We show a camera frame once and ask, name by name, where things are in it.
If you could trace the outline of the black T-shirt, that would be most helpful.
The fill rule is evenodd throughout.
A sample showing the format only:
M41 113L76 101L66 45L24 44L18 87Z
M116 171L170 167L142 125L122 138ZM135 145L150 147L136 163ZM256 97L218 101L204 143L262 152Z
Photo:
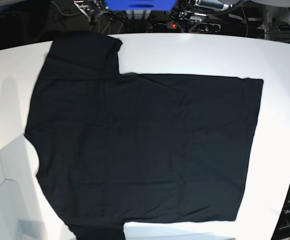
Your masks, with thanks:
M37 180L79 240L122 240L126 222L234 221L263 80L120 74L119 39L53 41L25 138Z

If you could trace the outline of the black power strip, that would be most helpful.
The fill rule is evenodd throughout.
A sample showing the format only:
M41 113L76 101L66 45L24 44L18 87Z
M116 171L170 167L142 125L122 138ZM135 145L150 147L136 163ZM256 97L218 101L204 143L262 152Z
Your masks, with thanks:
M197 22L194 24L181 24L174 21L157 23L152 31L154 33L194 33L194 34L217 34L221 25L216 23Z

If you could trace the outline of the blue plastic box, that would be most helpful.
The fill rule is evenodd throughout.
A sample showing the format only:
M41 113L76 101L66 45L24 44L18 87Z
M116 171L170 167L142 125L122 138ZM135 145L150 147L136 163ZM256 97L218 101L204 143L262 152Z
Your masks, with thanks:
M110 10L151 10L169 11L177 0L106 0L105 3Z

